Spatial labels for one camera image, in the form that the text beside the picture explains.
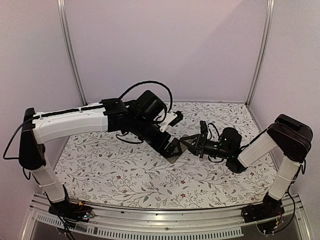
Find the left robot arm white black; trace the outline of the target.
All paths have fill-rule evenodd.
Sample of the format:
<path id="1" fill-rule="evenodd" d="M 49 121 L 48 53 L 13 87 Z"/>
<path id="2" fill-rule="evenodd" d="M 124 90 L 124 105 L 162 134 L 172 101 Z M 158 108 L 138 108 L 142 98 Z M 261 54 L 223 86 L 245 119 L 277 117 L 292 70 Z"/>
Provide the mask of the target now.
<path id="1" fill-rule="evenodd" d="M 137 136 L 166 160 L 173 161 L 183 154 L 184 148 L 166 128 L 182 119 L 180 111 L 171 112 L 171 107 L 150 90 L 130 101 L 123 101 L 121 97 L 109 98 L 88 106 L 53 112 L 36 112 L 34 108 L 28 108 L 23 123 L 16 129 L 20 134 L 16 159 L 45 192 L 51 214 L 74 222 L 88 222 L 95 215 L 93 209 L 83 202 L 70 202 L 65 186 L 58 181 L 46 160 L 45 143 L 76 134 L 120 131 Z"/>

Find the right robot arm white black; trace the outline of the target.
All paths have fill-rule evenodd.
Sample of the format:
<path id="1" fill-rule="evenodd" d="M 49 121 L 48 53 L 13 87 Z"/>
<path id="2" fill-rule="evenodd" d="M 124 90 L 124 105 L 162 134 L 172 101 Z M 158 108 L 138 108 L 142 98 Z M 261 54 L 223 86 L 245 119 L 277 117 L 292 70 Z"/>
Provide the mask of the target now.
<path id="1" fill-rule="evenodd" d="M 244 172 L 275 148 L 282 151 L 282 163 L 262 203 L 243 207 L 241 215 L 249 223 L 284 214 L 282 198 L 302 170 L 302 164 L 311 149 L 311 128 L 280 114 L 274 123 L 244 146 L 241 145 L 242 136 L 233 127 L 224 128 L 217 141 L 209 140 L 208 133 L 208 124 L 201 121 L 200 133 L 183 136 L 180 142 L 200 158 L 207 155 L 214 159 L 224 159 L 226 167 L 237 174 Z"/>

